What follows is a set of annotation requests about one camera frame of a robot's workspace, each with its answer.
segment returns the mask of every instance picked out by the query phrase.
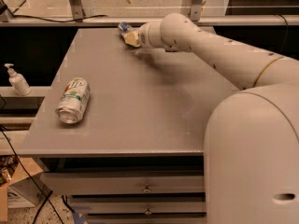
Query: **soap dispenser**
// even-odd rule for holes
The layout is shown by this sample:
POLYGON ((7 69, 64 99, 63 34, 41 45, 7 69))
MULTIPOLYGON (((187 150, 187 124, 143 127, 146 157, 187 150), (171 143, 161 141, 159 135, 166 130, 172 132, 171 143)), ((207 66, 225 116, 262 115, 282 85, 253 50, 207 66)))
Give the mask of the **soap dispenser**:
POLYGON ((9 73, 9 82, 14 87, 16 92, 21 95, 27 95, 30 93, 31 88, 29 87, 26 79, 23 75, 17 73, 14 69, 11 68, 13 66, 12 63, 6 63, 5 67, 7 68, 7 72, 9 73))

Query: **gray tabletop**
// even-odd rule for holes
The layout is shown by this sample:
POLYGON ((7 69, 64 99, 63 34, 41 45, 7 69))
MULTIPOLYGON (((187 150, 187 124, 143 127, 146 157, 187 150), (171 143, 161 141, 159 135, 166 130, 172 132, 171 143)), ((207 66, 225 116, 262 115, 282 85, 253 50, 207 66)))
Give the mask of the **gray tabletop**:
POLYGON ((23 156, 200 155, 210 114, 237 88, 185 52, 132 49, 117 29, 78 30, 29 134, 23 156), (73 77, 91 85, 83 121, 55 114, 73 77))

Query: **drawer knob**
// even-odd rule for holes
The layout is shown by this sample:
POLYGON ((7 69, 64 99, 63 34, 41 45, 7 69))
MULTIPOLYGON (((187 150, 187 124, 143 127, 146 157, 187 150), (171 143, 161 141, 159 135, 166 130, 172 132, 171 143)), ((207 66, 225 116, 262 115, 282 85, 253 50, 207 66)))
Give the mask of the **drawer knob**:
POLYGON ((147 211, 144 212, 144 214, 149 216, 152 214, 152 212, 150 211, 150 209, 148 209, 147 211))
POLYGON ((143 191, 143 193, 151 193, 151 189, 150 189, 149 185, 146 185, 146 187, 144 187, 144 189, 142 191, 143 191))

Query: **cardboard box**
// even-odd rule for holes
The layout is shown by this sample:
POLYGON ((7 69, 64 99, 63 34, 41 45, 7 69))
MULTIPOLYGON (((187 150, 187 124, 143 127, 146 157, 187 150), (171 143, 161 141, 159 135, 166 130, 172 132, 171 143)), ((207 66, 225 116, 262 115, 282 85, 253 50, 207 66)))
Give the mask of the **cardboard box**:
MULTIPOLYGON (((42 169, 30 158, 21 158, 28 173, 34 178, 38 186, 44 185, 39 181, 42 169)), ((0 187, 0 221, 7 221, 8 208, 35 207, 40 200, 41 192, 28 174, 18 165, 8 185, 0 187)))

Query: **desk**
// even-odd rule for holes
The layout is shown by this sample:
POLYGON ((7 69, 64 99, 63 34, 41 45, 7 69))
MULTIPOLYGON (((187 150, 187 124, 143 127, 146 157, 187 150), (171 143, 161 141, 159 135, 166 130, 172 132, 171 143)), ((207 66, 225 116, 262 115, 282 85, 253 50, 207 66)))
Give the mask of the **desk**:
POLYGON ((76 211, 100 215, 90 223, 133 223, 144 213, 198 223, 206 124, 235 92, 192 53, 131 49, 117 29, 81 29, 17 152, 39 158, 42 180, 70 195, 76 211), (73 77, 88 80, 91 98, 83 121, 67 125, 55 108, 73 77), (104 211, 103 203, 115 205, 104 211))

